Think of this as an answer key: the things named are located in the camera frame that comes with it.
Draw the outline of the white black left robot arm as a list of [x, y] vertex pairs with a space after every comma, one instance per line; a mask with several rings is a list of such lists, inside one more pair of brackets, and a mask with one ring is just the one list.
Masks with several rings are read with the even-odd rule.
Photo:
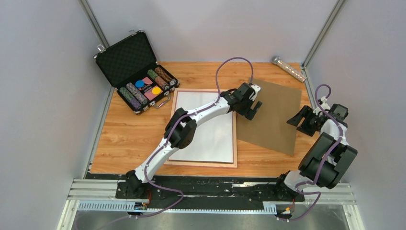
[[191, 110], [179, 108], [171, 117], [157, 148], [134, 170], [125, 174], [126, 194], [141, 198], [146, 194], [147, 185], [152, 184], [156, 171], [180, 149], [189, 146], [196, 129], [203, 123], [220, 115], [237, 112], [252, 120], [261, 107], [256, 98], [261, 87], [253, 83], [242, 83], [237, 89], [218, 92], [215, 99]]

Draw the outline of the brown backing board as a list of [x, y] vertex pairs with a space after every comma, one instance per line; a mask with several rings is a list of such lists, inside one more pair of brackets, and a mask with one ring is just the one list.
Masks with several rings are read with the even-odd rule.
[[296, 127], [287, 121], [299, 112], [302, 91], [258, 79], [253, 83], [261, 87], [256, 101], [262, 106], [251, 121], [237, 116], [237, 139], [294, 155]]

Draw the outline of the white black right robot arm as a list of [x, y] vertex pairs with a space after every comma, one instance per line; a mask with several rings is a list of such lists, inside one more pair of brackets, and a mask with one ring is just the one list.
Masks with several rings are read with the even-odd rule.
[[320, 133], [319, 138], [305, 154], [296, 171], [281, 174], [273, 187], [279, 200], [294, 199], [305, 187], [332, 189], [341, 180], [358, 152], [346, 140], [348, 109], [340, 104], [313, 110], [305, 105], [287, 123], [308, 136]]

